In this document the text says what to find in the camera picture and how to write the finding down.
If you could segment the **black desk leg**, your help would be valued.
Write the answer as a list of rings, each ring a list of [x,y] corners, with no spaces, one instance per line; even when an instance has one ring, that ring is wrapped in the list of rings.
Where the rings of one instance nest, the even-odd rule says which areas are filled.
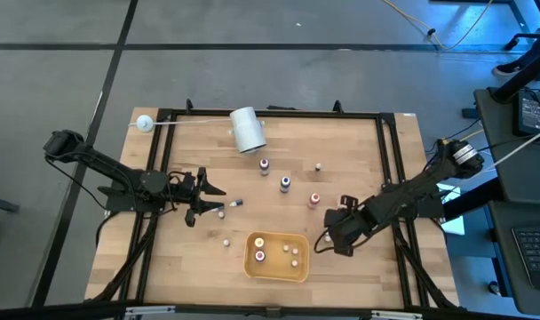
[[[513,62],[518,62],[522,69],[512,75],[512,78],[507,83],[492,92],[492,97],[496,101],[508,101],[540,74],[540,34],[531,48]]]

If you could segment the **black power adapter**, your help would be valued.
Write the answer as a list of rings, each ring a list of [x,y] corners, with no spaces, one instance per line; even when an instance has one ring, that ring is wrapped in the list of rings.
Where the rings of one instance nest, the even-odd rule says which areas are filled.
[[[512,132],[519,137],[540,133],[540,100],[534,92],[517,93],[513,102]]]

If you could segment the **black aluminium table frame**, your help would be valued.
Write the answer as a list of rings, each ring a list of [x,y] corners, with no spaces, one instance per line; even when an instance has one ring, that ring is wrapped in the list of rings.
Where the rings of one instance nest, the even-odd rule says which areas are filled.
[[[386,182],[418,174],[425,164],[417,119],[398,114],[393,121],[378,113],[337,114],[260,110],[266,146],[255,154],[237,151],[223,109],[195,109],[177,121],[227,119],[226,122],[176,124],[159,134],[129,126],[121,162],[142,168],[149,149],[168,154],[168,170],[195,172],[205,167],[209,182],[226,192],[225,218],[208,212],[190,228],[185,206],[158,221],[148,265],[137,263],[128,297],[143,294],[146,303],[293,308],[401,308],[418,302],[412,267],[401,264],[386,228],[364,242],[353,257],[333,251],[321,240],[324,213],[342,195],[365,199]],[[269,161],[262,176],[261,159]],[[319,172],[316,164],[322,164]],[[290,178],[288,193],[281,179]],[[320,195],[315,209],[311,194]],[[230,207],[234,200],[243,205]],[[247,236],[263,231],[303,235],[310,248],[310,269],[302,283],[248,277],[243,270]],[[223,241],[230,245],[225,247]]]

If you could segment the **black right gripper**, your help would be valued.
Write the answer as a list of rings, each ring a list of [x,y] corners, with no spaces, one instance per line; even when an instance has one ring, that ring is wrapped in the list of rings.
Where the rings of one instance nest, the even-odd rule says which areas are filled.
[[[327,209],[324,214],[324,227],[335,245],[335,253],[346,257],[353,257],[352,244],[360,236],[371,236],[377,226],[377,218],[353,196],[341,196],[340,206]]]

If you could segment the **yellow plastic bin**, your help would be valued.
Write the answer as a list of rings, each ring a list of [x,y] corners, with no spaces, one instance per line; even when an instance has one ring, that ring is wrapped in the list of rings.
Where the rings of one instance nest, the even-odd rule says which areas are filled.
[[[259,237],[264,239],[261,248],[254,244]],[[282,249],[285,244],[290,247],[287,252]],[[298,249],[297,255],[292,254],[293,248]],[[257,251],[265,253],[266,257],[261,262],[255,259]],[[297,267],[291,266],[293,260],[298,261]],[[309,269],[310,248],[303,235],[255,231],[247,236],[243,270],[248,277],[302,283],[307,279]]]

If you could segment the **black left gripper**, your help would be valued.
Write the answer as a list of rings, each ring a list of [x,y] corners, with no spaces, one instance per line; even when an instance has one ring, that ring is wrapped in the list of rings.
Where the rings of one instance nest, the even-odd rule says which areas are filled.
[[[191,172],[180,172],[175,175],[178,179],[174,187],[174,202],[177,204],[188,204],[185,215],[185,223],[192,228],[195,225],[195,215],[205,213],[211,210],[217,210],[225,206],[224,203],[200,201],[200,190],[206,195],[225,196],[226,192],[214,187],[208,182],[207,172],[205,167],[199,167],[197,172],[197,186],[195,185],[195,177]]]

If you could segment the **white rod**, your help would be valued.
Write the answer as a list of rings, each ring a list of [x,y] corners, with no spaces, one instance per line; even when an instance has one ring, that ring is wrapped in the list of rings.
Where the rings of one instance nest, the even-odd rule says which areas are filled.
[[[226,122],[227,119],[208,119],[208,120],[196,120],[196,121],[176,121],[176,122],[155,122],[155,125],[172,125],[172,124],[204,124],[212,122]]]

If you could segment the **black rig beam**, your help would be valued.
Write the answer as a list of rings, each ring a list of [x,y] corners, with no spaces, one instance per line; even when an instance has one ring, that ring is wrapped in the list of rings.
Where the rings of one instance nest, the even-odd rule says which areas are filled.
[[[261,316],[277,319],[285,316],[343,316],[389,320],[538,320],[532,317],[505,316],[471,312],[461,308],[409,307],[374,308],[293,308],[217,305],[145,305],[137,300],[96,301],[82,303],[0,309],[0,320],[101,320],[120,316],[155,314],[215,314]]]

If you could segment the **white cylinder roll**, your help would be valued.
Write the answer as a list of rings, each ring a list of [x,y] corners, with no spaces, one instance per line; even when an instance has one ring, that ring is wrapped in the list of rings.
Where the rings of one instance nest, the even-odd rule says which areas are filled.
[[[266,145],[262,123],[253,107],[238,108],[229,116],[235,145],[240,153],[252,153]]]

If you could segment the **black desk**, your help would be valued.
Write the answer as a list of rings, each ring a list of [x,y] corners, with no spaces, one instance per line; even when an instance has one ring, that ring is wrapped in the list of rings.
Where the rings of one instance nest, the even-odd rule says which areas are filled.
[[[498,258],[503,263],[506,294],[521,313],[540,316],[540,291],[531,286],[512,235],[513,228],[540,226],[540,204],[491,201],[488,212]]]
[[[511,202],[540,204],[540,139],[510,155],[526,141],[512,134],[513,106],[493,100],[488,90],[475,91],[474,98],[490,153],[497,163],[496,174],[504,198]],[[508,155],[506,160],[499,161]]]

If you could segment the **person's shoe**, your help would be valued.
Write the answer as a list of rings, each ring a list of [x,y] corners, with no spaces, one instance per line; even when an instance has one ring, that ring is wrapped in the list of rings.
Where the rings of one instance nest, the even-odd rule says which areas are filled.
[[[511,62],[493,67],[492,73],[496,76],[512,76],[521,69],[522,66],[518,62]]]

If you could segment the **black keyboard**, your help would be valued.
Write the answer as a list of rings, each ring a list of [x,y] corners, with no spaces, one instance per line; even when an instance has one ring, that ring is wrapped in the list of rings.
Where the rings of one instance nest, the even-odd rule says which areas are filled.
[[[540,226],[513,228],[512,235],[528,280],[540,291]]]

